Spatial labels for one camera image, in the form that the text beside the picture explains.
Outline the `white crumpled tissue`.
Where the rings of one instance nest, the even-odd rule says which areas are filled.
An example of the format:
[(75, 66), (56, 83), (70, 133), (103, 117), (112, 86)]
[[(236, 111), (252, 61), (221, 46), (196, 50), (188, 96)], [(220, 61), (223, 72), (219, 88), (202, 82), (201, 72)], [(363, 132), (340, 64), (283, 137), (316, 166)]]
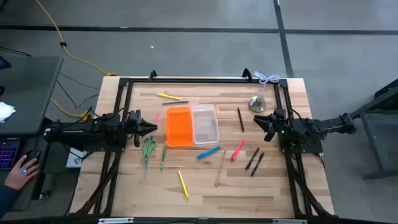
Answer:
[(8, 105), (4, 102), (0, 102), (0, 123), (4, 123), (8, 117), (15, 113), (15, 107)]

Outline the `clear plastic box orange lid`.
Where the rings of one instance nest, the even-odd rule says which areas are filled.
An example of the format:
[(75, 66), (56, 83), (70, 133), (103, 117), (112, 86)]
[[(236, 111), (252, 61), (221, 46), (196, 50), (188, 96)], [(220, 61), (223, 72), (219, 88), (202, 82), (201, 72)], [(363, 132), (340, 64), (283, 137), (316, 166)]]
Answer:
[(171, 107), (165, 115), (166, 143), (170, 147), (213, 144), (220, 140), (214, 105)]

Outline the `dark grey side table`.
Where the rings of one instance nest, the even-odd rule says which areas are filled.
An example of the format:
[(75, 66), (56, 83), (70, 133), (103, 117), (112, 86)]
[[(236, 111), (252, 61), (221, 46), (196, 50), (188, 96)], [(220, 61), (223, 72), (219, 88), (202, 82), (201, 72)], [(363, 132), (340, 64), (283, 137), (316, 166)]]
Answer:
[(375, 92), (354, 117), (361, 119), (378, 167), (363, 179), (398, 177), (398, 79)]

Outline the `black aluminium table frame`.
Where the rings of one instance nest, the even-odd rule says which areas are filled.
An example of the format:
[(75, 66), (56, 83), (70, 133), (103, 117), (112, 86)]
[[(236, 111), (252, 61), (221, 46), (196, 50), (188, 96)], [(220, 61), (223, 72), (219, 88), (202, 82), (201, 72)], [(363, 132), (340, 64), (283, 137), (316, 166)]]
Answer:
[[(203, 159), (197, 155), (212, 148), (211, 144), (167, 147), (164, 169), (160, 161), (165, 142), (165, 99), (158, 93), (181, 97), (191, 105), (214, 105), (218, 118), (221, 149)], [(279, 140), (264, 141), (264, 132), (254, 122), (248, 108), (252, 96), (263, 95), (266, 113), (290, 105), (300, 116), (311, 118), (307, 91), (301, 78), (284, 78), (279, 85), (261, 85), (246, 78), (156, 77), (151, 82), (142, 77), (130, 78), (128, 86), (122, 77), (106, 77), (101, 86), (96, 110), (110, 112), (117, 98), (131, 95), (129, 105), (140, 109), (143, 117), (155, 121), (160, 111), (159, 128), (155, 134), (157, 148), (151, 154), (147, 175), (144, 159), (132, 141), (121, 154), (119, 171), (113, 183), (114, 195), (105, 195), (100, 208), (118, 217), (233, 217), (292, 218), (295, 209), (310, 210), (308, 200), (298, 185), (289, 180), (286, 157)], [(237, 108), (241, 110), (244, 132), (241, 131)], [(237, 158), (231, 155), (245, 139)], [(245, 170), (254, 151), (259, 152), (250, 168)], [(223, 151), (226, 151), (219, 186), (215, 180)], [(250, 174), (262, 152), (265, 152), (255, 174)], [(189, 198), (183, 194), (178, 177), (181, 171)]]

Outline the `person's forearm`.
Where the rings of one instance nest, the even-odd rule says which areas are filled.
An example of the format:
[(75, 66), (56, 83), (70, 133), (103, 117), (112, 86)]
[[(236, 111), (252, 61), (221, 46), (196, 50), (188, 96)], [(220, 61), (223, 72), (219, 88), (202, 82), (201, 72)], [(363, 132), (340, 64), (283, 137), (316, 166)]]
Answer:
[(4, 184), (0, 185), (0, 219), (11, 209), (19, 191)]

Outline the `pink highlighter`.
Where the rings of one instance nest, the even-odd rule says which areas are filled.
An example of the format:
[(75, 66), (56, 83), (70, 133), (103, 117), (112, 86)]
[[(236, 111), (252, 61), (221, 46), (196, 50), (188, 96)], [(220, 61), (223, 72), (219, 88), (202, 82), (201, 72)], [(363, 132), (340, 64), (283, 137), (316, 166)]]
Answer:
[(240, 143), (238, 144), (237, 148), (234, 150), (233, 154), (231, 155), (231, 161), (235, 161), (236, 160), (236, 158), (237, 158), (237, 156), (238, 156), (238, 154), (239, 154), (239, 152), (240, 152), (240, 150), (241, 150), (241, 148), (242, 148), (244, 143), (245, 143), (245, 139), (242, 139), (240, 141)]

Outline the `backlit keyboard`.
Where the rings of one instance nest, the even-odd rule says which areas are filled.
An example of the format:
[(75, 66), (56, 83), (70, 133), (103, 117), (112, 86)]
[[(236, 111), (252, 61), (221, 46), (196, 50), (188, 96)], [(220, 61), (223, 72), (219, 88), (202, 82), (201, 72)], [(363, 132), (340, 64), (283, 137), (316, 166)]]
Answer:
[(21, 140), (18, 138), (0, 139), (0, 170), (11, 170), (16, 162)]

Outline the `person's hand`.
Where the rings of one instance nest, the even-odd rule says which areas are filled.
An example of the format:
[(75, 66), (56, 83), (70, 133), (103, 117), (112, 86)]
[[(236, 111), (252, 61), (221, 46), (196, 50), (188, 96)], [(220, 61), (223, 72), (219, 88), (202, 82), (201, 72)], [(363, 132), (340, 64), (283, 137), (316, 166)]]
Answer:
[(33, 158), (29, 161), (27, 156), (22, 156), (11, 169), (7, 175), (4, 185), (15, 190), (20, 190), (25, 186), (31, 178), (35, 177), (39, 173), (39, 165), (37, 159)]

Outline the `green handled scissors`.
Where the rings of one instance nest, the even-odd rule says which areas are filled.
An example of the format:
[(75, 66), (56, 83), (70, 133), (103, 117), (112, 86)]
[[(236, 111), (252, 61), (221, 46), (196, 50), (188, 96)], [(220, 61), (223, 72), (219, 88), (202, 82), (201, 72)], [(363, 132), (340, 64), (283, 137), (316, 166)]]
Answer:
[(154, 139), (153, 136), (146, 138), (143, 142), (143, 155), (144, 155), (144, 176), (147, 175), (148, 170), (148, 163), (149, 158), (152, 153), (157, 147), (157, 141)]

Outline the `natural wood pencil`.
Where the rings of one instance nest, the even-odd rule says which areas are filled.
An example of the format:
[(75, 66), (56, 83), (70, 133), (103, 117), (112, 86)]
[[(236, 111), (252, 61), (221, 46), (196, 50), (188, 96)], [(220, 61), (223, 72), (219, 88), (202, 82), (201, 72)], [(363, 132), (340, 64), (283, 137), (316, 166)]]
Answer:
[(224, 160), (225, 160), (225, 155), (226, 155), (226, 151), (223, 151), (223, 155), (221, 157), (220, 166), (218, 168), (218, 172), (217, 172), (217, 176), (216, 176), (216, 180), (215, 180), (215, 187), (216, 188), (219, 186), (220, 177), (221, 177), (221, 171), (223, 169), (223, 164), (224, 164)]

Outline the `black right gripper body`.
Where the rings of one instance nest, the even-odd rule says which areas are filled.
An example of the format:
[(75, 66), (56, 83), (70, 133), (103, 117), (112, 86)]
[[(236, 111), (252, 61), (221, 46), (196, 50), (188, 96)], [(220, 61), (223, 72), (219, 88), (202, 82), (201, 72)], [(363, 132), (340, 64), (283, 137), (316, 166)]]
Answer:
[(264, 140), (269, 142), (276, 133), (283, 134), (285, 130), (285, 110), (275, 109), (272, 114), (267, 117), (266, 135)]

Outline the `pink pen blue tip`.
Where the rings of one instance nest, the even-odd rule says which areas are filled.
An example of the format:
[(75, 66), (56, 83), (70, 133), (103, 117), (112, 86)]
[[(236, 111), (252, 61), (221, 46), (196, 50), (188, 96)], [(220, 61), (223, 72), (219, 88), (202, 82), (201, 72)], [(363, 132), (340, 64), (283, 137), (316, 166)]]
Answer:
[[(157, 126), (159, 125), (159, 118), (160, 118), (160, 111), (158, 111), (156, 116), (155, 116), (154, 124), (156, 124)], [(157, 129), (151, 133), (151, 136), (150, 136), (151, 139), (154, 138), (156, 132), (157, 132)]]

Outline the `metal cylinder on round base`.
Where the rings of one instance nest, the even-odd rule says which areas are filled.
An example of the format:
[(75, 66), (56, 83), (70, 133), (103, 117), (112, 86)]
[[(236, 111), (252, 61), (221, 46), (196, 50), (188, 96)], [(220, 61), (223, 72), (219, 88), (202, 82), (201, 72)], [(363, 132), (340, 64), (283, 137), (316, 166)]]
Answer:
[(264, 96), (262, 95), (253, 96), (248, 102), (248, 107), (251, 111), (255, 113), (263, 112), (266, 108), (266, 101)]

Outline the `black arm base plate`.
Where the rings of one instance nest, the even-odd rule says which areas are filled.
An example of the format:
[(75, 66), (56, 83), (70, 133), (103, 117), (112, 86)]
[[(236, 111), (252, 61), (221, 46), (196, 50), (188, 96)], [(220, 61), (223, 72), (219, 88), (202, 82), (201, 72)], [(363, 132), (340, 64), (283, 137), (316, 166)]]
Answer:
[(85, 144), (81, 150), (87, 152), (123, 152), (125, 151), (125, 145), (120, 143), (106, 144), (105, 142), (89, 142)]
[(280, 150), (284, 154), (319, 154), (323, 152), (322, 144), (320, 141), (307, 141), (297, 144), (282, 142), (280, 143)]

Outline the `green pen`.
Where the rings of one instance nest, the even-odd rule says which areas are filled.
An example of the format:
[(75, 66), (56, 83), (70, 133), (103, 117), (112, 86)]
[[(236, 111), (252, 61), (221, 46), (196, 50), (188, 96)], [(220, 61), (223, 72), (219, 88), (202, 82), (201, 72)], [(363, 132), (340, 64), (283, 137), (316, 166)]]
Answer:
[(163, 146), (163, 150), (162, 150), (162, 158), (160, 161), (160, 170), (164, 169), (166, 154), (167, 154), (167, 142), (164, 142), (164, 146)]

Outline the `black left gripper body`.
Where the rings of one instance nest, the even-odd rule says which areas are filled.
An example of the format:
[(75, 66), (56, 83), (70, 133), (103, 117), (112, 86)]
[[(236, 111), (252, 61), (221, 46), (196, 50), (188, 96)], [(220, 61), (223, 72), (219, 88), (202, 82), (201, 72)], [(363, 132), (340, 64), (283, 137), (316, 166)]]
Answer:
[(143, 129), (141, 126), (142, 115), (141, 110), (130, 111), (125, 122), (125, 127), (127, 128), (127, 133), (134, 138), (134, 146), (140, 146), (140, 138), (143, 137)]

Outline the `dark grey desk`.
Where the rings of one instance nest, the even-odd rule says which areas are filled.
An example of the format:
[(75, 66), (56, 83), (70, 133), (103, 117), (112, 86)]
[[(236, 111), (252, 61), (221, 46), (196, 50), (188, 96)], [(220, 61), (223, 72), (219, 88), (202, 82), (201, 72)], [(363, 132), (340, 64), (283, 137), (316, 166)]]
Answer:
[[(50, 149), (42, 137), (45, 125), (50, 122), (45, 114), (63, 58), (9, 56), (5, 59), (12, 67), (0, 70), (0, 102), (15, 107), (16, 112), (0, 123), (0, 139), (21, 140), (16, 162), (28, 151), (39, 150), (37, 163), (43, 167)], [(0, 170), (0, 185), (10, 171)]]

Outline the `white printed box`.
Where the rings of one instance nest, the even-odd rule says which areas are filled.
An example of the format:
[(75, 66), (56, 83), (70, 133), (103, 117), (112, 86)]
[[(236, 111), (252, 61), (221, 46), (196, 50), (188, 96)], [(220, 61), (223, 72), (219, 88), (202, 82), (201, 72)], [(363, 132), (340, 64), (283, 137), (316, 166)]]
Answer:
[(86, 151), (79, 151), (71, 147), (65, 167), (68, 169), (80, 169), (82, 166), (82, 159), (85, 156), (86, 156)]

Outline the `silver metal bracket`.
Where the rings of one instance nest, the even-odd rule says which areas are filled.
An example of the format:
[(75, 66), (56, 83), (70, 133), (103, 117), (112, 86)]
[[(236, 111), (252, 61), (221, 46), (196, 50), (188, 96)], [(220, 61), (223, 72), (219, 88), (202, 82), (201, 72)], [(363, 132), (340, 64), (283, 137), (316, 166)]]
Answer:
[(130, 224), (134, 223), (134, 217), (101, 218), (98, 224)]
[(301, 219), (276, 218), (272, 220), (272, 224), (308, 224), (308, 222)]

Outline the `black computer mouse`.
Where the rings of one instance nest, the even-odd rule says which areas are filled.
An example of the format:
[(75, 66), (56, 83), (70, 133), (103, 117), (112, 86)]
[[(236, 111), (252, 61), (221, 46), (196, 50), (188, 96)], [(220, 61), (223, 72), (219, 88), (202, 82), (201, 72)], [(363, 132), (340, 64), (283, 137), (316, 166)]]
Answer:
[(27, 166), (25, 169), (22, 170), (22, 173), (25, 174), (32, 166), (34, 166), (40, 159), (41, 152), (39, 150), (30, 150), (28, 151), (25, 156), (25, 160), (22, 162), (21, 167), (24, 167), (26, 163), (29, 163), (32, 160), (35, 160), (30, 166)]

